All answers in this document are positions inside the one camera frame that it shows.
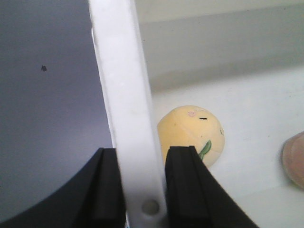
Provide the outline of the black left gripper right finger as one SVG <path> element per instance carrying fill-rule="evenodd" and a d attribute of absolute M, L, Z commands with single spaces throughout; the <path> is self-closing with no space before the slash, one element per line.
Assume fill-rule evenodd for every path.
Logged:
<path fill-rule="evenodd" d="M 257 227 L 209 172 L 195 147 L 172 146 L 165 175 L 171 228 Z"/>

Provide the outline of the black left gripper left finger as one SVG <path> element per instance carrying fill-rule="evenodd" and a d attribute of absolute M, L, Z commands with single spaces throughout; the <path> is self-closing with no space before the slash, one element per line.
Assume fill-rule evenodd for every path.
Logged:
<path fill-rule="evenodd" d="M 116 151 L 100 148 L 64 186 L 2 228 L 123 228 L 125 203 Z"/>

